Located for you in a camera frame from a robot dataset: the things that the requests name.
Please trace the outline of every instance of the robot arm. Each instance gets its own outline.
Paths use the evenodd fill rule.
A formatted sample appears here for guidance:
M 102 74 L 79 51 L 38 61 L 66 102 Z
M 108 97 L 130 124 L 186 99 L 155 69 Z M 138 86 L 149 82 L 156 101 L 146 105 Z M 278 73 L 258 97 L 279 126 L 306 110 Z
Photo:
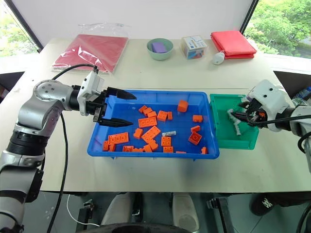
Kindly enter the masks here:
M 298 147 L 305 153 L 311 173 L 311 106 L 290 107 L 283 91 L 268 80 L 263 80 L 255 86 L 247 95 L 247 99 L 249 101 L 240 104 L 246 111 L 233 112 L 232 115 L 251 126 L 265 127 L 274 132 L 288 130 L 300 136 Z
M 109 95 L 133 100 L 126 91 L 108 87 L 95 67 L 82 86 L 67 86 L 56 80 L 38 83 L 32 97 L 18 114 L 9 145 L 0 157 L 0 232 L 22 232 L 24 203 L 37 198 L 43 171 L 37 167 L 45 157 L 44 150 L 62 111 L 76 110 L 81 115 L 94 115 L 100 125 L 122 127 L 131 125 L 123 119 L 104 119 L 105 98 Z

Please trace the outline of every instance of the blue plastic bin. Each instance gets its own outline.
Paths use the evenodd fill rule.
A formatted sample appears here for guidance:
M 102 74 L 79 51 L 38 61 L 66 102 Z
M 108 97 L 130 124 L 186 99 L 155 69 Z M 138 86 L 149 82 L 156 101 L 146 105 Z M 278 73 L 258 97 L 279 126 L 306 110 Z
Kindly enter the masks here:
M 112 128 L 107 126 L 95 125 L 87 152 L 91 156 L 109 156 L 109 157 L 170 157 L 170 158 L 191 158 L 191 159 L 216 159 L 219 156 L 218 143 L 215 137 L 215 127 L 211 117 L 207 95 L 204 92 L 177 92 L 177 91 L 138 91 L 128 90 L 134 94 L 137 100 L 122 100 L 114 96 L 106 99 L 107 110 L 105 118 L 121 118 L 133 122 L 133 125 L 121 128 Z M 177 112 L 177 105 L 180 100 L 186 100 L 189 103 L 188 110 L 185 113 Z M 157 127 L 162 132 L 176 131 L 177 135 L 172 136 L 172 146 L 174 153 L 163 153 L 161 146 L 160 133 L 155 137 L 159 147 L 154 152 L 122 152 L 123 146 L 134 146 L 143 148 L 146 145 L 143 139 L 133 137 L 135 129 L 138 128 L 138 119 L 145 118 L 138 109 L 146 105 L 158 113 L 159 110 L 172 111 L 173 120 L 166 122 L 157 121 Z M 202 123 L 194 123 L 193 115 L 203 115 Z M 196 146 L 188 141 L 191 135 L 190 128 L 196 125 L 201 126 L 198 132 L 202 135 L 200 143 Z M 151 127 L 142 128 L 146 133 Z M 129 133 L 129 142 L 116 145 L 114 152 L 102 151 L 103 142 L 108 136 L 116 133 Z M 208 154 L 201 154 L 201 148 L 207 147 Z M 186 154 L 175 153 L 176 151 L 185 151 Z

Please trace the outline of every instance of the white wall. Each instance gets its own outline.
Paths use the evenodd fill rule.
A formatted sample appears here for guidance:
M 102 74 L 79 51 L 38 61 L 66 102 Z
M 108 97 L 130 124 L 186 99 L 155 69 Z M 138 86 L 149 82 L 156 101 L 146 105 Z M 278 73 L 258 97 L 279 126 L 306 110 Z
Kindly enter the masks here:
M 14 0 L 43 45 L 75 37 L 78 24 L 130 25 L 131 38 L 178 39 L 239 30 L 252 0 Z

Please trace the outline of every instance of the green plastic bin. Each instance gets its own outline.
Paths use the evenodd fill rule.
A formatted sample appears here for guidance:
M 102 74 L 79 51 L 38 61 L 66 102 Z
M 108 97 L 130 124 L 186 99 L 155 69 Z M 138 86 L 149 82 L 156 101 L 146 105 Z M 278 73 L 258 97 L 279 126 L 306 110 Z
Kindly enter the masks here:
M 259 129 L 241 122 L 239 124 L 241 135 L 237 136 L 233 121 L 229 119 L 227 113 L 230 108 L 234 111 L 242 111 L 238 104 L 244 97 L 245 95 L 210 95 L 219 148 L 253 150 L 255 147 Z

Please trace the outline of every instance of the purple object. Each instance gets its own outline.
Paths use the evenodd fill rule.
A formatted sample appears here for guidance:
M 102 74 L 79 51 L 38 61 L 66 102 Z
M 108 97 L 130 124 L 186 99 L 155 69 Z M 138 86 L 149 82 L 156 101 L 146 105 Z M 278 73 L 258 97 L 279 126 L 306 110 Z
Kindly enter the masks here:
M 156 53 L 164 53 L 167 52 L 164 44 L 162 42 L 154 42 L 152 45 L 152 52 Z

